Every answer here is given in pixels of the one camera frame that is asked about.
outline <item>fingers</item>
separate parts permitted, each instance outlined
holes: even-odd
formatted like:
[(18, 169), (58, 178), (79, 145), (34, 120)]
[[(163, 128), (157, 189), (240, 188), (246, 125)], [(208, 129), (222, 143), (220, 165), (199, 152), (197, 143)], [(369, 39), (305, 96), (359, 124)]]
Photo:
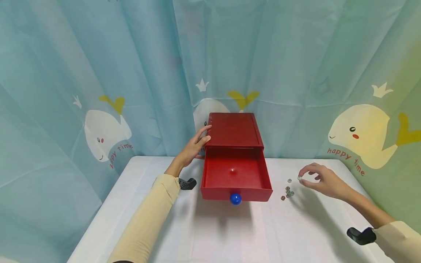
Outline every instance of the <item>fingers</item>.
[(319, 176), (322, 176), (322, 170), (323, 170), (324, 166), (317, 164), (317, 163), (312, 163), (310, 165), (306, 165), (303, 167), (303, 169), (301, 169), (298, 173), (299, 177), (302, 177), (305, 173), (307, 172), (312, 172), (312, 174), (314, 173), (318, 173)]
[(305, 187), (307, 187), (307, 188), (310, 188), (310, 189), (313, 189), (313, 190), (316, 190), (316, 191), (318, 191), (318, 189), (320, 188), (320, 183), (312, 183), (312, 182), (309, 182), (309, 181), (307, 181), (307, 180), (304, 180), (304, 179), (301, 179), (300, 180), (300, 184), (302, 184), (303, 186), (305, 186)]
[(208, 125), (203, 127), (202, 129), (198, 130), (197, 133), (193, 136), (193, 138), (190, 139), (189, 143), (194, 143), (196, 144), (197, 141), (199, 141), (200, 136), (202, 135), (202, 133), (204, 133), (207, 129), (209, 129), (210, 127), (212, 127), (212, 125)]
[(210, 141), (210, 139), (211, 139), (211, 137), (208, 135), (208, 136), (205, 136), (205, 137), (201, 138), (197, 142), (196, 147), (199, 149), (199, 151), (208, 141)]

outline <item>blue knob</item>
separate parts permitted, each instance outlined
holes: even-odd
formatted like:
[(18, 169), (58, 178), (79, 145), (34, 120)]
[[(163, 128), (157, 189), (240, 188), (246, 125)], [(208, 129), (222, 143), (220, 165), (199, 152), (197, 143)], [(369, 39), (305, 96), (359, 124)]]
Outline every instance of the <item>blue knob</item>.
[(231, 194), (229, 201), (233, 205), (239, 205), (241, 203), (241, 196), (239, 194)]

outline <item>white tablecloth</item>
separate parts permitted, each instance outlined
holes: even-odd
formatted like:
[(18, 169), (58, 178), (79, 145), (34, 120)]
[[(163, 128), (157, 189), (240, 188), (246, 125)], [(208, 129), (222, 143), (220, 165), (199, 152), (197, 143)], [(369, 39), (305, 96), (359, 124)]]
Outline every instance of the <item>white tablecloth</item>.
[[(132, 158), (68, 262), (106, 262), (155, 178), (172, 159)], [(274, 190), (270, 200), (235, 207), (228, 201), (202, 199), (203, 161), (195, 160), (180, 177), (195, 178), (197, 186), (180, 191), (149, 262), (392, 262), (376, 244), (359, 246), (346, 235), (349, 227), (362, 231), (369, 226), (357, 211), (299, 184), (298, 171), (312, 162), (331, 168), (367, 196), (338, 160), (266, 159)], [(282, 201), (286, 186), (295, 195)]]

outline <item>box lid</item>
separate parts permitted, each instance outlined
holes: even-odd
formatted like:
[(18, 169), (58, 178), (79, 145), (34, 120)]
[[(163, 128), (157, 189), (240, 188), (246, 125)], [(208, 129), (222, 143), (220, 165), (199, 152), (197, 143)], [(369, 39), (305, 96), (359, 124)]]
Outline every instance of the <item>box lid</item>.
[(212, 139), (206, 147), (262, 147), (257, 122), (253, 113), (215, 113), (209, 114), (208, 135)]

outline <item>cartoon whale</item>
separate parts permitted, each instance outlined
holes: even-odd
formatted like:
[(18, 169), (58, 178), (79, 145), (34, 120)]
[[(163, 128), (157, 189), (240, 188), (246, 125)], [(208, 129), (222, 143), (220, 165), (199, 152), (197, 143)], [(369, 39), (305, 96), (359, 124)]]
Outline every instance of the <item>cartoon whale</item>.
[[(245, 98), (238, 91), (230, 91), (227, 95), (237, 102), (238, 107), (240, 108), (240, 112), (243, 112), (244, 108), (255, 98), (257, 98), (257, 96), (259, 96), (259, 92), (252, 92)], [(202, 99), (193, 112), (196, 131), (200, 130), (204, 125), (206, 125), (205, 122), (208, 121), (209, 113), (211, 112), (228, 113), (230, 111), (217, 100), (211, 98)]]
[(118, 122), (111, 114), (99, 110), (89, 110), (85, 117), (85, 135), (92, 155), (100, 162), (108, 161), (111, 148), (120, 141), (128, 140), (132, 132), (122, 116), (124, 98), (117, 98), (115, 103), (107, 96), (99, 97), (107, 101), (120, 115)]
[(376, 106), (352, 106), (333, 122), (328, 134), (329, 141), (358, 154), (368, 167), (382, 168), (399, 146), (421, 141), (421, 130), (409, 131), (408, 117), (400, 113), (397, 140), (383, 149), (389, 120), (390, 117)]

